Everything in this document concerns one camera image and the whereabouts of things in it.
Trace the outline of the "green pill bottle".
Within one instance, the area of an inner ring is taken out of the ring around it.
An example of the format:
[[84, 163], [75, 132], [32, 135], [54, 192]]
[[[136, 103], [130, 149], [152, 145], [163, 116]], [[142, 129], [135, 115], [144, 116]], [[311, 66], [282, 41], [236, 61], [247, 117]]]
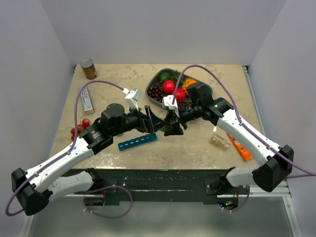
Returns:
[[161, 132], [168, 132], [168, 131], [170, 131], [172, 129], [172, 127], [171, 126], [165, 126], [164, 128], [162, 128], [160, 131]]

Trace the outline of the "teal weekly pill organizer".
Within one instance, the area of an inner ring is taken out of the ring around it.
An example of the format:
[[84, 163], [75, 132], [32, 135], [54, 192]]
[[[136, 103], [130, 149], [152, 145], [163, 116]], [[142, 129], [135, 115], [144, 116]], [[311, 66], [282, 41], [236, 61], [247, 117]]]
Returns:
[[157, 140], [157, 135], [154, 134], [147, 134], [137, 138], [133, 138], [121, 143], [118, 143], [118, 149], [120, 151], [128, 150], [146, 143], [150, 143]]

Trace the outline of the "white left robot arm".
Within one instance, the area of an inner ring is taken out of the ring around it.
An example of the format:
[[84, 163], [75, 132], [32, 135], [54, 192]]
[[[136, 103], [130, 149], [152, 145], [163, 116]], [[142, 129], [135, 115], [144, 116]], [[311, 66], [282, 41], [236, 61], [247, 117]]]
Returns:
[[167, 126], [150, 106], [143, 114], [138, 109], [125, 113], [121, 104], [112, 103], [91, 126], [82, 131], [68, 147], [45, 162], [26, 171], [19, 168], [12, 172], [12, 190], [23, 212], [34, 215], [43, 210], [53, 195], [48, 187], [76, 164], [98, 154], [113, 143], [119, 134], [137, 129], [143, 133], [156, 133]]

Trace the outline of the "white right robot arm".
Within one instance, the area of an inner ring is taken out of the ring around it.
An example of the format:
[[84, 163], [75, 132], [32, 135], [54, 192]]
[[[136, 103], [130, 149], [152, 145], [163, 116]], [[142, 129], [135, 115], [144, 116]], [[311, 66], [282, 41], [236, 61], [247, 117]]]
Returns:
[[226, 99], [213, 99], [206, 84], [192, 84], [188, 92], [193, 105], [184, 110], [178, 110], [173, 95], [163, 98], [163, 108], [168, 110], [165, 121], [170, 123], [165, 136], [182, 135], [187, 122], [202, 118], [233, 136], [258, 164], [254, 168], [229, 169], [220, 181], [222, 192], [231, 194], [242, 185], [257, 185], [266, 192], [272, 192], [292, 172], [294, 151], [289, 145], [281, 147], [265, 137], [244, 120]]

